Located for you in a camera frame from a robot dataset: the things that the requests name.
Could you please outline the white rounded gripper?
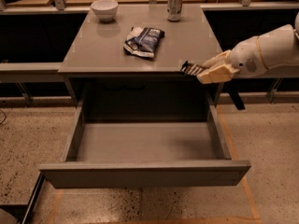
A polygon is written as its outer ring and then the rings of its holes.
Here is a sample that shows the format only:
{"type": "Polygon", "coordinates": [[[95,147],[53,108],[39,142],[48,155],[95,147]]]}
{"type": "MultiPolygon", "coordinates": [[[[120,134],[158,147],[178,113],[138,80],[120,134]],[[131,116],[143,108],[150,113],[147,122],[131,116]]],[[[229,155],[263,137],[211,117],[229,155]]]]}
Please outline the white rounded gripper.
{"type": "Polygon", "coordinates": [[[196,75],[202,84],[230,81],[235,74],[239,77],[256,77],[268,68],[264,64],[259,37],[253,36],[202,63],[196,75]]]}

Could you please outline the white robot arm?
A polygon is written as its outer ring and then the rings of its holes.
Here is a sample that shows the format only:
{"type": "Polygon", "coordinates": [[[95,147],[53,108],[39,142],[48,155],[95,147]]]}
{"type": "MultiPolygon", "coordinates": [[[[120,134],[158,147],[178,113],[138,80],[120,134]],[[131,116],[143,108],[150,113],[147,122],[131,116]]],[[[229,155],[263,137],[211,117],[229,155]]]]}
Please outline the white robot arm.
{"type": "Polygon", "coordinates": [[[257,77],[280,66],[297,66],[298,20],[238,43],[200,65],[196,75],[202,84],[230,81],[234,76],[257,77]]]}

